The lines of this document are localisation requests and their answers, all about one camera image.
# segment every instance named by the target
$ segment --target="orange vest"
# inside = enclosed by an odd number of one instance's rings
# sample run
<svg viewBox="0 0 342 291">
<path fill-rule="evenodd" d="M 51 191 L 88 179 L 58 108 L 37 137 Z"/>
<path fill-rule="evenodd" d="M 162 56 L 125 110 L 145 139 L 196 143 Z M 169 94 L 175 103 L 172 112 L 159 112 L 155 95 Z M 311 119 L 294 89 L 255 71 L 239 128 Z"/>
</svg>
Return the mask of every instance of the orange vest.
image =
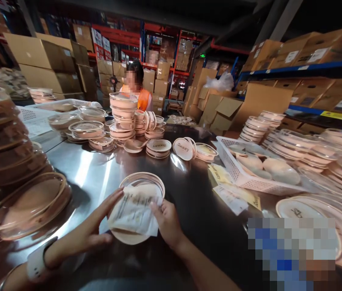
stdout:
<svg viewBox="0 0 342 291">
<path fill-rule="evenodd" d="M 121 88 L 121 92 L 131 93 L 131 90 L 129 89 L 127 85 L 123 85 Z M 140 95 L 139 95 L 139 101 L 137 103 L 137 108 L 145 111 L 148 106 L 149 98 L 150 98 L 150 92 L 147 91 L 146 89 L 141 89 Z"/>
</svg>

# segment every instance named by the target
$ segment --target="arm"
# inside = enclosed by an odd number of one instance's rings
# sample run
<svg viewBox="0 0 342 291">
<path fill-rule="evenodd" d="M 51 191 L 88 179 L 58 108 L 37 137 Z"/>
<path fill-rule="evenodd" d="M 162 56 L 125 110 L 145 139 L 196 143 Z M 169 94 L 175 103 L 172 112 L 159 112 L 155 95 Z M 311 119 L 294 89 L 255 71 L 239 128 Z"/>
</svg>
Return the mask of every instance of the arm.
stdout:
<svg viewBox="0 0 342 291">
<path fill-rule="evenodd" d="M 151 209 L 159 224 L 159 231 L 165 242 L 182 259 L 200 291 L 240 290 L 237 285 L 197 249 L 183 234 L 175 205 L 163 200 L 160 209 L 151 204 Z"/>
<path fill-rule="evenodd" d="M 61 239 L 54 242 L 44 253 L 44 263 L 50 270 L 57 269 L 70 256 L 84 253 L 96 246 L 110 244 L 112 235 L 98 234 L 98 228 L 105 216 L 109 217 L 115 203 L 123 195 L 123 188 L 117 189 L 98 206 L 88 218 Z M 6 278 L 4 291 L 30 290 L 35 286 L 28 280 L 27 263 L 15 268 Z"/>
</svg>

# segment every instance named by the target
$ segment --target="wristwatch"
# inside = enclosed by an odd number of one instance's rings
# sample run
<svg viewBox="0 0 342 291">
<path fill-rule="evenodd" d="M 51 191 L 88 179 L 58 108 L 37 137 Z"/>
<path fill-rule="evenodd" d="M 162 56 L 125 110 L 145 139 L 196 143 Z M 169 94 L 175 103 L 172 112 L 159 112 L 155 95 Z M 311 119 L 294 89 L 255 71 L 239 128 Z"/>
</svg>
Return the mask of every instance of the wristwatch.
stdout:
<svg viewBox="0 0 342 291">
<path fill-rule="evenodd" d="M 44 262 L 44 253 L 57 241 L 58 237 L 54 237 L 41 247 L 29 254 L 27 258 L 27 276 L 30 282 L 41 283 L 55 274 L 55 270 L 50 270 Z"/>
</svg>

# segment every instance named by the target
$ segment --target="plastic bag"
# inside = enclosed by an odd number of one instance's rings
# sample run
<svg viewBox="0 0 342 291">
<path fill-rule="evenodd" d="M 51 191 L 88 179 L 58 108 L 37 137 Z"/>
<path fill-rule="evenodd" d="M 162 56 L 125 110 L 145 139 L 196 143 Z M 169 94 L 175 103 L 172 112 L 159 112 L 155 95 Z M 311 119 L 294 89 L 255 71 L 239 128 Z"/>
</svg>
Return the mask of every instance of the plastic bag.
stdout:
<svg viewBox="0 0 342 291">
<path fill-rule="evenodd" d="M 230 91 L 234 87 L 234 79 L 232 74 L 224 73 L 219 80 L 207 77 L 205 88 L 214 88 L 218 91 Z"/>
</svg>

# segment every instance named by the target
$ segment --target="person's hand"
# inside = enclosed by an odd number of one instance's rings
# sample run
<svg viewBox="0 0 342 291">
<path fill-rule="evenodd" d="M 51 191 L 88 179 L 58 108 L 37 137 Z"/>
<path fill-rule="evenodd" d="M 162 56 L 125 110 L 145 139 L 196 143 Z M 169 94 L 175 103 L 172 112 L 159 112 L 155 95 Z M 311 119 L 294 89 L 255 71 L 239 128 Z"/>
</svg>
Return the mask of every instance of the person's hand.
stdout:
<svg viewBox="0 0 342 291">
<path fill-rule="evenodd" d="M 180 228 L 175 205 L 163 199 L 161 210 L 153 202 L 150 207 L 158 222 L 160 234 L 170 248 L 176 251 L 186 237 Z"/>
<path fill-rule="evenodd" d="M 123 188 L 118 188 L 80 225 L 53 243 L 44 255 L 46 266 L 51 269 L 56 268 L 69 256 L 111 243 L 113 236 L 107 233 L 99 234 L 98 229 L 101 221 L 105 216 L 109 217 L 113 207 L 123 194 Z"/>
</svg>

